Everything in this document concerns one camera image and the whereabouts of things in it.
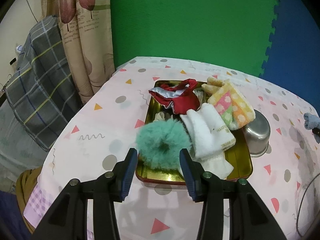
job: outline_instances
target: purple checkered fabric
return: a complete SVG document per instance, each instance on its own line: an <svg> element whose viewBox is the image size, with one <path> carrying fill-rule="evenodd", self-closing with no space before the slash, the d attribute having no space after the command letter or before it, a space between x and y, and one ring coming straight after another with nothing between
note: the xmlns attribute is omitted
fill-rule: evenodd
<svg viewBox="0 0 320 240"><path fill-rule="evenodd" d="M37 184L30 195L26 208L28 207L28 210L32 209L33 213L36 214L41 220L51 206L53 202L52 199L53 197L51 194L47 194L46 191L41 190Z"/></svg>
<svg viewBox="0 0 320 240"><path fill-rule="evenodd" d="M36 228L53 201L53 196L41 189L37 184L23 212L24 217ZM88 240L94 240L93 233L90 230L87 230L87 238Z"/></svg>

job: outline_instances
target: red fabric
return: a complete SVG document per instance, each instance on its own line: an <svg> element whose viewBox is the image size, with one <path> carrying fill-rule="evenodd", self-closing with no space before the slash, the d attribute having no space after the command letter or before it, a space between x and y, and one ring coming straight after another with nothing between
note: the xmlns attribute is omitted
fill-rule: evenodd
<svg viewBox="0 0 320 240"><path fill-rule="evenodd" d="M173 102L173 113L174 114L187 114L189 109L198 110L200 107L200 102L197 96L193 93L194 88L197 85L197 81L194 79L186 79L181 81L176 87L169 87L167 84L162 84L160 87L167 91L177 91L183 90L186 88L186 85L189 85L187 89L176 98L165 98L164 96L149 90L151 96L162 106L168 108L170 103Z"/></svg>

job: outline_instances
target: white towel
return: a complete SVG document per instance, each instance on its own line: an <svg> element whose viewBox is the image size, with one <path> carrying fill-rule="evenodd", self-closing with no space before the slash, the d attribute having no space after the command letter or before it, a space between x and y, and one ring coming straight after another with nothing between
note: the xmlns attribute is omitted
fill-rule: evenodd
<svg viewBox="0 0 320 240"><path fill-rule="evenodd" d="M225 179L233 166L224 156L224 150L236 143L217 110L211 104L202 104L199 111L190 109L187 115L180 115L191 137L195 150L194 161L201 163L205 171L210 171L220 179Z"/></svg>
<svg viewBox="0 0 320 240"><path fill-rule="evenodd" d="M201 163L205 171L210 171L220 179L225 179L233 171L233 166L226 161L224 152L206 160L195 160Z"/></svg>
<svg viewBox="0 0 320 240"><path fill-rule="evenodd" d="M235 137L213 105L204 103L198 112L205 120L214 138L213 155L218 155L221 150L226 151L235 145Z"/></svg>
<svg viewBox="0 0 320 240"><path fill-rule="evenodd" d="M191 137L196 158L211 156L214 140L202 116L195 110L189 109L187 115L180 117Z"/></svg>

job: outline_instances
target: gray plush toy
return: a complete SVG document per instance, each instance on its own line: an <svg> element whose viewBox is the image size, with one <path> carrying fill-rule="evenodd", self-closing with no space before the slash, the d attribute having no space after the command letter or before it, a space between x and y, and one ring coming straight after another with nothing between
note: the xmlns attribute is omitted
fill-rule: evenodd
<svg viewBox="0 0 320 240"><path fill-rule="evenodd" d="M310 113L305 113L303 115L303 118L305 120L304 122L304 127L307 130L312 130L314 128L320 129L320 118L316 115L310 114ZM313 133L313 136L316 139L317 143L320 143L320 137L318 134Z"/></svg>

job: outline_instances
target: green backdrop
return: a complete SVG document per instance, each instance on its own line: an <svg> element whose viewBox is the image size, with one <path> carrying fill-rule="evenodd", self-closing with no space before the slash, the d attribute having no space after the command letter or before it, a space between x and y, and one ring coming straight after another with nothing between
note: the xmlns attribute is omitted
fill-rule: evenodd
<svg viewBox="0 0 320 240"><path fill-rule="evenodd" d="M263 73L276 0L111 0L115 66L136 56Z"/></svg>

